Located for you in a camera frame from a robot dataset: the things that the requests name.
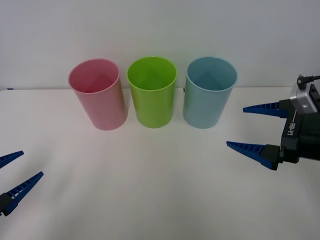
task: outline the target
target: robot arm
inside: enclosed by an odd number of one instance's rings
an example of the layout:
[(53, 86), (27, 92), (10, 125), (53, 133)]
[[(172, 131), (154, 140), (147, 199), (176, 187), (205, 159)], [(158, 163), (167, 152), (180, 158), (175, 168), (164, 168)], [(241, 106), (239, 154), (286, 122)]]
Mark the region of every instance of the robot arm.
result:
[(286, 118), (281, 146), (227, 141), (235, 151), (263, 166), (277, 170), (283, 162), (298, 163), (299, 158), (320, 161), (320, 94), (312, 82), (320, 76), (299, 75), (289, 99), (245, 107), (243, 112)]

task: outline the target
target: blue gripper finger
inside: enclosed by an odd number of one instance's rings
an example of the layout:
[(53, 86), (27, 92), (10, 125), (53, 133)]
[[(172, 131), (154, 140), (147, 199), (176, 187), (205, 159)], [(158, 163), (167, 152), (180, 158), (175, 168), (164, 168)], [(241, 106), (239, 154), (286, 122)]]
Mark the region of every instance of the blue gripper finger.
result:
[(18, 206), (20, 201), (36, 185), (36, 183), (42, 178), (43, 175), (44, 173), (41, 171), (27, 181), (21, 183), (20, 185), (3, 194), (6, 198), (8, 198), (5, 199), (8, 204), (2, 210), (5, 216), (8, 216)]
[(256, 160), (268, 169), (277, 170), (278, 163), (271, 162), (268, 159), (260, 156), (262, 150), (266, 147), (266, 145), (246, 144), (233, 141), (227, 141), (226, 145), (232, 148), (233, 150), (237, 151), (238, 153), (241, 153), (253, 160)]
[(284, 119), (288, 118), (289, 116), (289, 111), (279, 109), (279, 102), (247, 106), (243, 108), (243, 112), (275, 116)]
[(5, 156), (0, 157), (0, 169), (3, 168), (5, 165), (11, 163), (13, 160), (17, 159), (18, 157), (24, 154), (23, 151), (17, 151)]

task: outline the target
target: table surface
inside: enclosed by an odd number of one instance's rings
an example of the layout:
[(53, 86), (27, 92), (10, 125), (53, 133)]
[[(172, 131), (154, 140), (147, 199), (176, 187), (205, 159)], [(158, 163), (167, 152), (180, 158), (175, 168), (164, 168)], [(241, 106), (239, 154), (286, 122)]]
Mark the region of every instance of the table surface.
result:
[(235, 88), (218, 124), (188, 125), (178, 88), (171, 122), (136, 119), (95, 129), (71, 90), (0, 92), (0, 193), (44, 176), (7, 217), (2, 240), (315, 240), (320, 163), (269, 170), (226, 141), (279, 145), (285, 120), (242, 108), (289, 96), (288, 87)]

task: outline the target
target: blue cup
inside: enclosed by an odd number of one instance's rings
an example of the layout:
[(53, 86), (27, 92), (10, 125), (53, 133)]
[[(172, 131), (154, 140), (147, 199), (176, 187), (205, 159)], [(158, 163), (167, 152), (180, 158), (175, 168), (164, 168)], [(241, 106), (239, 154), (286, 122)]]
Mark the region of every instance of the blue cup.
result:
[(236, 82), (237, 71), (226, 60), (208, 56), (190, 63), (183, 106), (187, 123), (198, 129), (214, 126)]

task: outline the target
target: green cup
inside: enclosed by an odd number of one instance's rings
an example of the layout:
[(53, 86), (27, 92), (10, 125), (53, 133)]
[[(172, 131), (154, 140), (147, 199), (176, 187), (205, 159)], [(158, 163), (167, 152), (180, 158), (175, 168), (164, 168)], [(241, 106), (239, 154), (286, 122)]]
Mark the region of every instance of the green cup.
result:
[(160, 128), (170, 122), (174, 109), (175, 65), (158, 56), (135, 61), (127, 78), (138, 121), (147, 128)]

